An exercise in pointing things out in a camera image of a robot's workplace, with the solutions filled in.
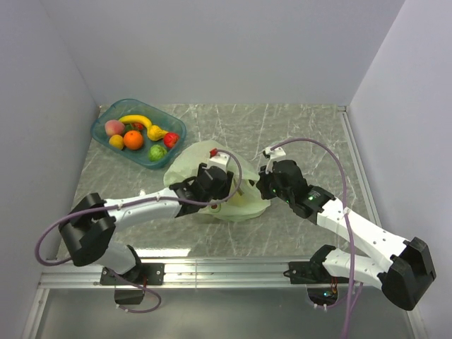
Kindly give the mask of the light green plastic bag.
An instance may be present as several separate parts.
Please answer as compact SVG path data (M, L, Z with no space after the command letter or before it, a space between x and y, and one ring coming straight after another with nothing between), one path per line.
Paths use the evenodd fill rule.
M164 175L164 185L170 186L197 174L198 166L206 163L210 151L214 148L228 150L217 141L200 141L183 150L170 165ZM242 168L242 182L237 193L227 202L217 207L205 207L199 210L200 214L211 215L216 219L228 222L241 222L262 215L270 206L269 200L261 198L256 188L259 179L256 168L238 153L234 154Z

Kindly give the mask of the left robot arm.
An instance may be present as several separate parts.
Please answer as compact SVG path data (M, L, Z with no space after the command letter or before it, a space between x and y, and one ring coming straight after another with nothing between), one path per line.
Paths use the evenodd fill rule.
M74 266L96 263L110 276L138 283L145 275L144 265L132 246L112 241L114 233L147 221L197 213L210 202L227 198L232 181L231 171L200 164L196 176L153 194L125 199L89 194L59 225L59 232Z

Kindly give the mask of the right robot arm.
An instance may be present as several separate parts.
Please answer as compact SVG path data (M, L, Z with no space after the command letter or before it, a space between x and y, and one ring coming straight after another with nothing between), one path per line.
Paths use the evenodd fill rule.
M261 167L257 189L265 200L279 198L300 218L354 242L363 256L351 256L333 245L323 245L308 263L291 262L285 275L295 284L359 283L383 292L397 307L413 310L436 279L428 245L418 237L407 240L378 227L349 208L332 193L307 183L293 160Z

